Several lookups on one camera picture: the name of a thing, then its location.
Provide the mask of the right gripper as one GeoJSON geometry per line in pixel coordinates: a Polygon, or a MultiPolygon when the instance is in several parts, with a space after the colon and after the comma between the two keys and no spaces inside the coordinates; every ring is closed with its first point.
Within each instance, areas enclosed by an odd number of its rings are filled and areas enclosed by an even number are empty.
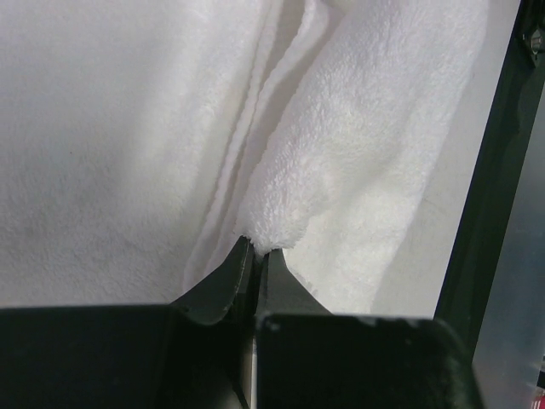
{"type": "Polygon", "coordinates": [[[434,317],[475,351],[544,86],[544,3],[514,22],[434,317]]]}

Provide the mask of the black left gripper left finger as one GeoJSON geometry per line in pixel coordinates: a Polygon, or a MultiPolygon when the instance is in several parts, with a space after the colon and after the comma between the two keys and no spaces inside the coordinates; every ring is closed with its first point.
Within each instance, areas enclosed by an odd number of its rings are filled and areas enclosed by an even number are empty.
{"type": "Polygon", "coordinates": [[[239,239],[225,261],[168,304],[5,308],[4,408],[175,408],[194,371],[234,350],[229,325],[254,250],[239,239]]]}

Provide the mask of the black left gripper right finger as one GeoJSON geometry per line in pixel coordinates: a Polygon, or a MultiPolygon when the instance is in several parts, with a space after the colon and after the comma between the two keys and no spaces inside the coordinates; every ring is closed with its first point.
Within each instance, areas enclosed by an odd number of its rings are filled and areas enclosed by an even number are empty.
{"type": "Polygon", "coordinates": [[[481,408],[471,360],[440,320],[332,314],[265,256],[256,319],[259,408],[481,408]]]}

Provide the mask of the white towel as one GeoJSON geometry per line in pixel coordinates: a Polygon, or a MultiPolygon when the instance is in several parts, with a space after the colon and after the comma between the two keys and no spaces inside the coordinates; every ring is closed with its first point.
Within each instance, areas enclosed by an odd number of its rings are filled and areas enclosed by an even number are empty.
{"type": "Polygon", "coordinates": [[[2,2],[2,305],[171,302],[245,237],[369,313],[488,11],[2,2]]]}

